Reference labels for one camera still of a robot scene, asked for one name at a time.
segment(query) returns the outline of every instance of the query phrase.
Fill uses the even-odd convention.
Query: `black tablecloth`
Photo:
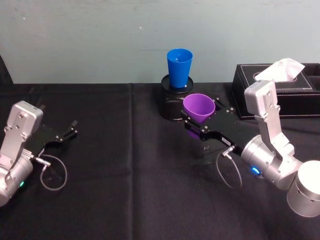
[[[35,168],[25,185],[0,208],[0,239],[24,240],[313,240],[320,217],[291,211],[286,192],[253,176],[235,159],[243,187],[224,185],[215,158],[224,146],[190,138],[183,123],[163,119],[159,84],[44,84],[0,88],[0,126],[11,106],[25,100],[46,105],[43,123],[64,130],[78,120],[78,136],[58,153],[68,182],[50,192]],[[230,105],[230,83],[198,83]],[[283,132],[305,162],[320,150],[320,119],[283,119]],[[240,125],[258,129],[254,120]],[[211,153],[201,157],[203,147]],[[235,171],[220,161],[229,180]]]

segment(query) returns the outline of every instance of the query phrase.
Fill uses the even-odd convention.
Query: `white tissue paper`
[[[301,63],[291,59],[284,58],[276,61],[266,70],[255,76],[255,80],[269,80],[274,82],[292,82],[298,74],[305,68]]]

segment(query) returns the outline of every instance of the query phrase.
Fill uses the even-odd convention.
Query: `gray cable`
[[[220,170],[219,170],[218,160],[219,160],[219,156],[220,156],[223,152],[224,152],[224,151],[219,152],[218,156],[216,156],[216,160],[215,160],[216,169],[217,169],[217,171],[218,171],[218,173],[219,173],[219,175],[220,175],[221,179],[222,179],[222,180],[223,180],[223,182],[225,183],[225,185],[227,185],[227,186],[228,186],[229,188],[231,188],[231,189],[235,189],[233,186],[231,186],[231,185],[229,185],[229,184],[227,183],[227,181],[225,180],[224,176],[222,176],[222,174],[221,174],[221,172],[220,172]],[[241,188],[241,187],[242,187],[242,178],[241,178],[241,174],[240,174],[240,172],[239,172],[239,169],[238,169],[238,167],[237,167],[237,165],[236,165],[235,161],[234,161],[232,158],[231,158],[230,160],[231,160],[231,162],[233,163],[233,165],[234,165],[234,167],[235,167],[236,172],[238,173],[239,181],[240,181],[240,187],[239,187],[239,188]]]
[[[43,181],[44,172],[45,172],[45,170],[47,169],[46,167],[44,167],[43,170],[42,170],[42,172],[41,172],[41,174],[40,174],[40,181],[41,181],[42,185],[43,185],[46,189],[48,189],[48,190],[50,190],[50,191],[58,191],[58,190],[62,189],[62,188],[66,185],[66,183],[67,183],[67,178],[68,178],[68,172],[67,172],[67,168],[66,168],[65,164],[64,164],[59,158],[57,158],[57,157],[55,157],[55,156],[52,156],[52,155],[44,154],[44,155],[41,155],[41,157],[49,157],[49,158],[58,160],[58,161],[62,164],[62,166],[63,166],[63,168],[64,168],[64,171],[65,171],[65,179],[64,179],[64,183],[62,184],[62,186],[60,186],[60,187],[58,187],[58,188],[50,188],[50,187],[48,187],[47,185],[45,185],[45,183],[44,183],[44,181]]]

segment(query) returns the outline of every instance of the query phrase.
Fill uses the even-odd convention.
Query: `black cylindrical base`
[[[183,109],[183,101],[194,87],[191,77],[185,87],[175,88],[170,86],[169,75],[164,76],[161,81],[161,96],[159,103],[159,112],[165,119],[179,121],[181,118],[181,110]]]

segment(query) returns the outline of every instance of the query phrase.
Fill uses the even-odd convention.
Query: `tissue box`
[[[281,118],[320,117],[320,64],[302,63],[305,68],[290,82],[276,82],[276,95]],[[238,64],[232,83],[232,94],[240,119],[253,119],[248,113],[245,89],[256,80],[255,76],[271,64]]]

